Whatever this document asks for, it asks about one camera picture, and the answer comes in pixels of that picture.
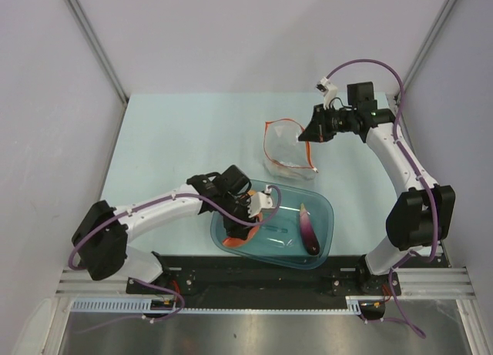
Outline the clear orange zip top bag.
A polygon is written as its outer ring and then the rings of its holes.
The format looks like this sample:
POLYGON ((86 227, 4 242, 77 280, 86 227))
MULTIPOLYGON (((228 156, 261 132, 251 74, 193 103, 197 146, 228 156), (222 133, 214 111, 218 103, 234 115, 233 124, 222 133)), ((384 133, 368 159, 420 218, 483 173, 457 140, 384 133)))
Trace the clear orange zip top bag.
POLYGON ((265 168, 266 164, 271 162, 291 168, 312 169, 317 176, 318 169, 311 159, 310 143, 298 141, 298 136, 303 130, 304 127, 300 123, 290 118, 265 122, 263 132, 265 168))

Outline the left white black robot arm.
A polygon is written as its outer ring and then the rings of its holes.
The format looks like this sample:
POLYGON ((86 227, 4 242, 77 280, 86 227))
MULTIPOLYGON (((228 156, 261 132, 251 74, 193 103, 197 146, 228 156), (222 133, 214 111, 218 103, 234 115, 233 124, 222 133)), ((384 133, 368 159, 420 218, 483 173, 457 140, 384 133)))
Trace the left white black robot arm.
POLYGON ((165 291, 170 274, 157 254, 130 243, 144 233, 188 216, 218 212, 226 231, 245 240, 257 231, 261 213, 250 210, 251 181, 237 167, 188 178, 181 186, 141 203, 113 207, 94 203, 72 236, 68 265, 85 270, 94 281, 114 275, 143 281, 154 293, 165 291))

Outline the grey toy fish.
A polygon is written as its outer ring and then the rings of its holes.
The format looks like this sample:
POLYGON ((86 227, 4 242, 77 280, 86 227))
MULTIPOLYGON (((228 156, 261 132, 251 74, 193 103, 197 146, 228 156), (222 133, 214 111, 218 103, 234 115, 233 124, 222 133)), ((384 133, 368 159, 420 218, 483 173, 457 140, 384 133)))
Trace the grey toy fish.
POLYGON ((310 180, 316 176, 316 172, 312 169, 291 168, 283 164, 267 163, 266 168, 272 176, 282 177, 287 179, 305 179, 310 180))

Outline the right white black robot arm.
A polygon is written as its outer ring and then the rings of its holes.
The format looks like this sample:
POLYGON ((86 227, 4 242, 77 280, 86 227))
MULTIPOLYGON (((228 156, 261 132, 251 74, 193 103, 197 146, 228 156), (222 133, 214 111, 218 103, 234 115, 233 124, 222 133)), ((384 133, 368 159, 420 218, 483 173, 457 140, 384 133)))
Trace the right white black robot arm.
POLYGON ((372 82, 350 84, 347 104, 339 109, 334 107, 338 89, 329 79, 321 79, 316 88, 324 101, 314 106, 299 141, 328 142, 346 132, 360 136, 380 160, 396 192, 397 201, 385 222, 386 236, 356 267, 356 287, 373 294, 392 280, 393 269, 419 257, 420 249, 430 250, 424 261, 434 259, 439 241, 448 235, 455 192, 424 170, 405 141, 396 115, 379 108, 372 82))

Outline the toy watermelon slice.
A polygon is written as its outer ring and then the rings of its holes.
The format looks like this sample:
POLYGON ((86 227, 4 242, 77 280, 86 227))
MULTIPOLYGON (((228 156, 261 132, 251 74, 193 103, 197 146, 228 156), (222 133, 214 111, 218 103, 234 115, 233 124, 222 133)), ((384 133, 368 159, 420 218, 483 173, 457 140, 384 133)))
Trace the toy watermelon slice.
POLYGON ((259 231, 259 227, 255 226, 253 227, 247 234, 246 239, 241 239, 241 238, 236 238, 236 237, 227 237, 222 241, 222 244, 227 247, 227 248, 238 248, 241 246, 244 246, 247 244, 249 241, 251 241, 252 238, 257 234, 259 231))

